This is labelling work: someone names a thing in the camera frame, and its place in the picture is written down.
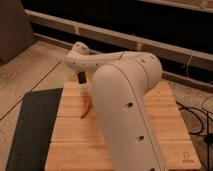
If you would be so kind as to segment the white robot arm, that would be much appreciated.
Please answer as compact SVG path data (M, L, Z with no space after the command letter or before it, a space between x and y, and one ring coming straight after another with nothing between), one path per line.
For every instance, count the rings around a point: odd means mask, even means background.
M92 70L91 98L115 171L166 171L144 95L161 79L159 59L149 52L124 51L91 55L77 42L65 64L86 83Z

